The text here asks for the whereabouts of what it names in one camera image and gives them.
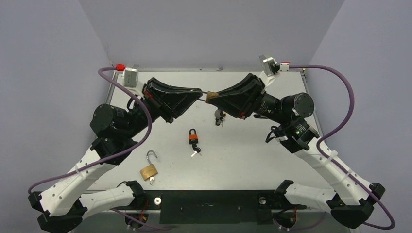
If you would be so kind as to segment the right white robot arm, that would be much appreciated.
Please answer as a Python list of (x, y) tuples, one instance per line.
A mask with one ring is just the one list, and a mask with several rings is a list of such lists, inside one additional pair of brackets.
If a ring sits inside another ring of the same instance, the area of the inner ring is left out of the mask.
[(351, 229), (364, 224), (383, 196), (384, 187), (362, 179), (320, 140), (318, 132), (307, 123), (314, 112), (309, 94), (302, 92), (278, 99), (267, 93), (269, 85), (268, 79), (248, 74), (232, 87), (208, 92), (206, 102), (236, 118), (246, 119), (256, 114), (274, 121), (276, 126), (271, 128), (267, 140), (278, 141), (330, 185), (329, 189), (319, 189), (284, 180), (274, 194), (278, 206), (316, 208)]

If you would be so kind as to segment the small brass padlock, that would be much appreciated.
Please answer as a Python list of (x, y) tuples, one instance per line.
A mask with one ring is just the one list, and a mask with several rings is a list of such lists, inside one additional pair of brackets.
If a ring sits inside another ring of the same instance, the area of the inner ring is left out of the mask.
[(209, 101), (210, 101), (212, 98), (214, 98), (214, 97), (216, 97), (216, 96), (218, 96), (218, 95), (219, 95), (219, 94), (218, 94), (217, 92), (210, 92), (210, 91), (205, 92), (205, 91), (202, 91), (202, 95), (201, 95), (200, 98), (197, 99), (197, 101), (209, 103)]

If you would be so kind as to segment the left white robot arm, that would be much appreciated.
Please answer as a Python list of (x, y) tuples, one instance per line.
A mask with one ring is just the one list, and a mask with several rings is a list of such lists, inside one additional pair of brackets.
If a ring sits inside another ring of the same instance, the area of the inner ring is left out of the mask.
[(67, 177), (28, 197), (32, 208), (41, 213), (37, 220), (40, 228), (50, 233), (67, 233), (94, 214), (117, 207), (142, 207), (146, 194), (137, 181), (125, 181), (116, 188), (93, 194), (86, 190), (139, 146), (134, 136), (148, 132), (158, 118), (173, 122), (202, 94), (199, 88), (170, 86), (151, 78), (142, 88), (142, 97), (128, 104), (128, 109), (99, 105), (90, 123), (96, 139), (85, 155)]

